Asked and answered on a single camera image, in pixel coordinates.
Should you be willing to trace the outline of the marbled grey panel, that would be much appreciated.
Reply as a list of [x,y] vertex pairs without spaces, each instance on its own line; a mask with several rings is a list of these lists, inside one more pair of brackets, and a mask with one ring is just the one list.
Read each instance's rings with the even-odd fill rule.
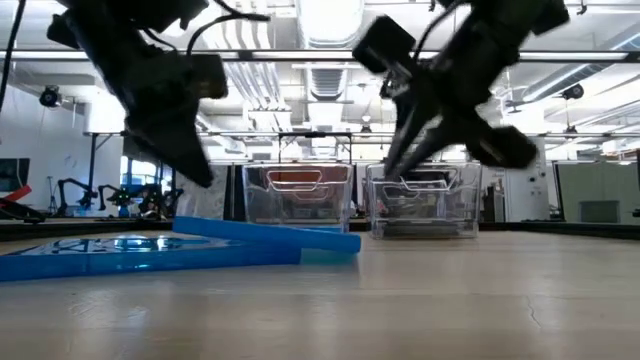
[[177,216],[223,218],[228,166],[211,165],[210,168],[214,179],[208,188],[200,187],[177,173],[177,188],[183,191],[176,206]]

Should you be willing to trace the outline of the black background robot rig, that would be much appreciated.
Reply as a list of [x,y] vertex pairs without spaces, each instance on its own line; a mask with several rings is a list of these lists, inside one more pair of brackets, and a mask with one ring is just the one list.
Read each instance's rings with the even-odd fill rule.
[[116,218],[143,220],[166,220],[174,215],[169,194],[159,184],[97,187],[99,210],[106,209],[109,202],[118,210]]

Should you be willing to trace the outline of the black jewel case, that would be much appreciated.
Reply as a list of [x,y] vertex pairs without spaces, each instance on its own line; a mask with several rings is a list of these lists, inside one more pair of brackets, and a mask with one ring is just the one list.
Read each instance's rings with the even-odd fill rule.
[[475,237],[474,226],[467,227],[460,223],[389,223],[382,227],[380,236],[384,238],[449,238]]

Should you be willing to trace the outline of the silver ventilation duct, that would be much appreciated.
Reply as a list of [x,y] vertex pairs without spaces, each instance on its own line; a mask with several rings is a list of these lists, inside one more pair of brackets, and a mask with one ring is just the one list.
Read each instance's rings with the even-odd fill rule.
[[[365,0],[295,0],[298,30],[304,49],[341,50],[357,39]],[[337,100],[343,94],[346,71],[306,71],[310,94],[317,100]]]

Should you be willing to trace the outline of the red bar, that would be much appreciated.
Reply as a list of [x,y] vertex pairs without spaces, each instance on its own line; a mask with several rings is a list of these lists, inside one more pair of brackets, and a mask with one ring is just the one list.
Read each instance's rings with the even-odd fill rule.
[[29,185],[24,185],[19,189],[4,196],[3,199],[11,202],[17,202],[20,199],[24,198],[25,196],[29,195],[31,192],[32,192],[31,187]]

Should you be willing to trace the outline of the black angled strut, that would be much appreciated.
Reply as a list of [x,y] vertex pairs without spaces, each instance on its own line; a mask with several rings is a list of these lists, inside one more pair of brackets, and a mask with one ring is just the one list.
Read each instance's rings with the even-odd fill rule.
[[38,224],[45,222],[46,216],[29,206],[0,198],[0,219],[21,220],[27,224]]

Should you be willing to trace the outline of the clear plastic bin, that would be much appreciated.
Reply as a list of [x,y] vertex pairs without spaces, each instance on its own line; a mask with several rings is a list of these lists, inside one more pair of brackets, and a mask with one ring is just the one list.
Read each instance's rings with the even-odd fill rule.
[[349,231],[354,168],[344,163],[275,163],[242,170],[246,220],[254,224],[342,225]]
[[482,167],[469,162],[429,162],[395,179],[384,176],[381,164],[366,167],[365,185],[371,235],[384,238],[389,223],[460,223],[478,232]]

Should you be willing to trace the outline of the black monitor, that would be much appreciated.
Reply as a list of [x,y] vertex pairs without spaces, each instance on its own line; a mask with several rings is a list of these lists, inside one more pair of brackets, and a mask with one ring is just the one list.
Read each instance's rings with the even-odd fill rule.
[[13,192],[28,184],[29,158],[0,158],[0,192]]

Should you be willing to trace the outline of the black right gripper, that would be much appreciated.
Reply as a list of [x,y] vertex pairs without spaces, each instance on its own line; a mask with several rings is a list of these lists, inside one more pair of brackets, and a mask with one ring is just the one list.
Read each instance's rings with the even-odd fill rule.
[[353,58],[386,79],[382,96],[396,105],[396,129],[384,173],[404,176],[437,152],[463,145],[490,167],[526,168],[536,145],[514,126],[493,127],[476,111],[490,86],[518,58],[506,32],[469,17],[433,58],[417,58],[415,39],[389,16],[378,17]]

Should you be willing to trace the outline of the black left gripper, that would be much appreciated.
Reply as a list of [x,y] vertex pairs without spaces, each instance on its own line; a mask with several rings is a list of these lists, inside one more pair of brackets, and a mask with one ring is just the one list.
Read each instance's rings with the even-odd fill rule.
[[212,185],[196,113],[200,99],[228,94],[219,56],[163,50],[111,17],[55,17],[47,37],[84,51],[125,109],[128,135],[141,150],[200,187]]

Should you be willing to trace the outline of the black background gantry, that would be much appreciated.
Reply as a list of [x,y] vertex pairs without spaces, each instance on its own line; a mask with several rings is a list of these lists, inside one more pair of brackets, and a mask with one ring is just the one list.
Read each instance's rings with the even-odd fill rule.
[[351,132],[279,132],[277,162],[353,163]]

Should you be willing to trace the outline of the white pillar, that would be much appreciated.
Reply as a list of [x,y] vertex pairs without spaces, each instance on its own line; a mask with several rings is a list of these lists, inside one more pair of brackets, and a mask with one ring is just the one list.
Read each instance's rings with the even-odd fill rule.
[[549,219],[549,171],[546,164],[545,139],[532,138],[538,155],[524,170],[505,172],[505,220],[521,222]]

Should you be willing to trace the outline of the green partition wall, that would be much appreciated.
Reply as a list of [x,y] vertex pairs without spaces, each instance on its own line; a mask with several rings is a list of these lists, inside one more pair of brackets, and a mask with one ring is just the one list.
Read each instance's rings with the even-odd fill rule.
[[566,222],[640,225],[635,162],[561,163],[557,173]]

